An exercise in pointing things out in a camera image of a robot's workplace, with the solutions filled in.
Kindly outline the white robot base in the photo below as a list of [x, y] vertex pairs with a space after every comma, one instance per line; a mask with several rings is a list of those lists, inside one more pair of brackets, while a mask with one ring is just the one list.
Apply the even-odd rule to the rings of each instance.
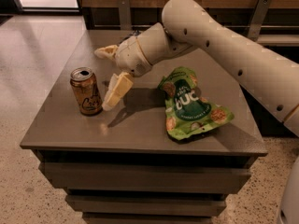
[[299, 224], [299, 157], [292, 166], [284, 189], [277, 224]]

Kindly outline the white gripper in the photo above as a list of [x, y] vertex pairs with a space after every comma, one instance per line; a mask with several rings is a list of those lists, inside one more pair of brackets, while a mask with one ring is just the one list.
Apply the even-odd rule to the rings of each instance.
[[115, 59], [116, 65], [123, 71], [119, 75], [113, 74], [111, 77], [102, 103], [105, 111], [113, 109], [133, 87], [134, 77], [142, 77], [152, 69], [136, 36], [130, 36], [119, 46], [109, 45], [96, 49], [94, 54], [100, 59]]

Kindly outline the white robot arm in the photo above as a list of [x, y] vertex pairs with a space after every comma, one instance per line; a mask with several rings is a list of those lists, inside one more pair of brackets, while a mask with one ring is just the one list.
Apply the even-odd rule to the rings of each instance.
[[95, 51], [120, 68], [104, 98], [110, 110], [152, 66], [202, 49], [269, 113], [299, 135], [299, 64], [220, 25], [193, 0], [169, 0], [162, 21], [118, 46]]

